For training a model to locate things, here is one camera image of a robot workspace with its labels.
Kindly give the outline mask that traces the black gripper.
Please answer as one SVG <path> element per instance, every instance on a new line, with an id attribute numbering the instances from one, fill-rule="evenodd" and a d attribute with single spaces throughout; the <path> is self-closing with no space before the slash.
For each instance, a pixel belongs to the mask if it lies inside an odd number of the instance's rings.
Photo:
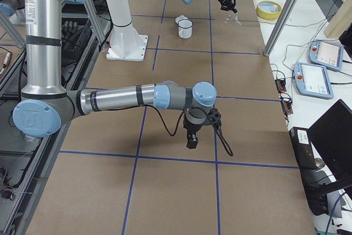
<path id="1" fill-rule="evenodd" d="M 217 0 L 221 4 L 221 10 L 237 13 L 236 0 Z"/>
<path id="2" fill-rule="evenodd" d="M 194 124 L 189 121 L 183 121 L 183 127 L 187 133 L 187 145 L 188 149 L 195 149 L 199 142 L 196 133 L 202 128 L 202 124 Z"/>

